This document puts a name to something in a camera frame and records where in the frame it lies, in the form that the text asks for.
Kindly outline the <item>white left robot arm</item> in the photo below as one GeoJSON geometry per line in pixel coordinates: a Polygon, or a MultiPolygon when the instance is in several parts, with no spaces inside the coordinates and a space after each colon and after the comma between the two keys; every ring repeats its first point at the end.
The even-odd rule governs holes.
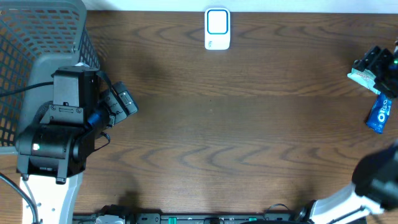
{"type": "Polygon", "coordinates": [[[96,68],[60,67],[52,78],[52,99],[16,139],[23,223],[71,223],[95,141],[138,111],[125,84],[96,68]]]}

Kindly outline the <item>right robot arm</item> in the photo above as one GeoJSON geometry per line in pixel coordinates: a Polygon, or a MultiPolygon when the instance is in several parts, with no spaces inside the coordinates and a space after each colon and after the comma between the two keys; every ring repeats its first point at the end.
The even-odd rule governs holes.
{"type": "MultiPolygon", "coordinates": [[[[378,46],[354,62],[348,78],[377,95],[366,121],[381,134],[397,99],[397,52],[378,46]]],[[[296,215],[302,223],[351,223],[397,208],[397,144],[362,158],[349,185],[314,200],[296,215]]]]}

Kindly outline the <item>blue Oreo cookie pack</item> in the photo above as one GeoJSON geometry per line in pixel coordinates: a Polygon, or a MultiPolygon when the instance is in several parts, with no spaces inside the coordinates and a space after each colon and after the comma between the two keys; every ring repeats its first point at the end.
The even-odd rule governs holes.
{"type": "Polygon", "coordinates": [[[385,94],[380,93],[371,108],[366,126],[372,129],[375,133],[382,134],[387,120],[390,116],[392,100],[385,94]]]}

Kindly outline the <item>mint green snack packet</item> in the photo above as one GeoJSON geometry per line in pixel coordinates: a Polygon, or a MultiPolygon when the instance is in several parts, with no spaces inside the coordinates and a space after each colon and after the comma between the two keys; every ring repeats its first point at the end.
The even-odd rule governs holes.
{"type": "Polygon", "coordinates": [[[374,87],[374,85],[376,84],[376,82],[374,81],[376,76],[367,69],[361,72],[355,68],[352,68],[351,72],[347,74],[347,77],[377,95],[381,93],[374,87]]]}

